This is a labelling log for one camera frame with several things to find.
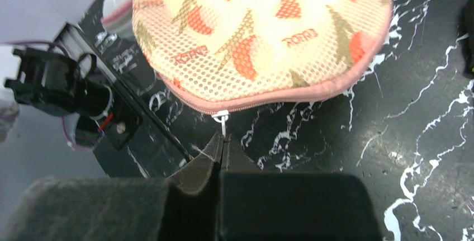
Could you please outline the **floral mesh laundry bag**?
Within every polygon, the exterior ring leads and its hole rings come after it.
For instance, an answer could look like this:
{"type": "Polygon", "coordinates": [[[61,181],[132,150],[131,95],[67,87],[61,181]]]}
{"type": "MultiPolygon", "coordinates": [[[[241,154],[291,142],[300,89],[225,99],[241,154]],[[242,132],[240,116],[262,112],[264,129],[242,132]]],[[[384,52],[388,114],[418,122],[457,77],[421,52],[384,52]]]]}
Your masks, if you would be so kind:
{"type": "Polygon", "coordinates": [[[392,0],[132,0],[155,74],[209,115],[343,93],[380,51],[391,18],[392,0]]]}

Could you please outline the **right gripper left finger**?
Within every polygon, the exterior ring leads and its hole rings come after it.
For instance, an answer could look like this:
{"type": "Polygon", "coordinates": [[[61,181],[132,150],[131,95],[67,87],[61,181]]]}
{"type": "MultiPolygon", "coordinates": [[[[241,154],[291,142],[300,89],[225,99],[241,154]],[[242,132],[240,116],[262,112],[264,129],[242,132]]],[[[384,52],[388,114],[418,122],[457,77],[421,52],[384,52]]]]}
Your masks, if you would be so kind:
{"type": "Polygon", "coordinates": [[[24,194],[6,240],[215,240],[224,138],[167,178],[44,178],[24,194]]]}

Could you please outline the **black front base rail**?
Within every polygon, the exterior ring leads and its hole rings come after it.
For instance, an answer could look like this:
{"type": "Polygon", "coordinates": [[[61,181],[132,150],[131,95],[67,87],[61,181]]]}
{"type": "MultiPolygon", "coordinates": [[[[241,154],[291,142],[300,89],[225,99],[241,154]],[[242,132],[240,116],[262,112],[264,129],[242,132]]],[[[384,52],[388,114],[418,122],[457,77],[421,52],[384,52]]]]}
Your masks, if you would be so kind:
{"type": "Polygon", "coordinates": [[[103,1],[95,0],[78,24],[66,24],[58,42],[81,60],[89,81],[112,89],[113,107],[97,121],[77,114],[62,118],[63,134],[74,150],[91,152],[110,177],[171,176],[192,155],[157,115],[169,92],[135,43],[102,28],[103,1]]]}

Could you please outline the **white round mesh laundry bag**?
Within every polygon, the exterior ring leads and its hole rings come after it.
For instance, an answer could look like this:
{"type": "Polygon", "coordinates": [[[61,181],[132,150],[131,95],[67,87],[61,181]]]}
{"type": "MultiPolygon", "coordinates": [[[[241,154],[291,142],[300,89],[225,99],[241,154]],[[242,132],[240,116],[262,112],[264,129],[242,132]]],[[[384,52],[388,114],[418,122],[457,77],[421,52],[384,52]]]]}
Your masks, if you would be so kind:
{"type": "Polygon", "coordinates": [[[101,24],[108,34],[135,41],[132,27],[132,0],[104,0],[101,24]]]}

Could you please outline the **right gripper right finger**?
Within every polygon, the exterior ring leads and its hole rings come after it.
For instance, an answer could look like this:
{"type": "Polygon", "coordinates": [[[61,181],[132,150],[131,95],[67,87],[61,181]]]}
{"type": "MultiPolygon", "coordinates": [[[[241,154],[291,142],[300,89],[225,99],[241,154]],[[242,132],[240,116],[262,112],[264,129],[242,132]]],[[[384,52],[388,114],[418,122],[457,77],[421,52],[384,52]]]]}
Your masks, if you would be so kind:
{"type": "Polygon", "coordinates": [[[261,171],[230,136],[219,192],[220,240],[381,240],[363,182],[351,174],[261,171]]]}

